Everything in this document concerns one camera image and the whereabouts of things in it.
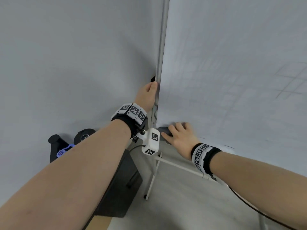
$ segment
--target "white wall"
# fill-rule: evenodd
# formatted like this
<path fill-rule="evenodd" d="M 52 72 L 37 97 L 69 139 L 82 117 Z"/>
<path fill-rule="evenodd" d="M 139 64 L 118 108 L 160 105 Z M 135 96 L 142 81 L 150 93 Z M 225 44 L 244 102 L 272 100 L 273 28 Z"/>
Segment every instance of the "white wall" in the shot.
<path fill-rule="evenodd" d="M 104 126 L 155 71 L 162 0 L 0 0 L 0 205 L 48 138 Z"/>

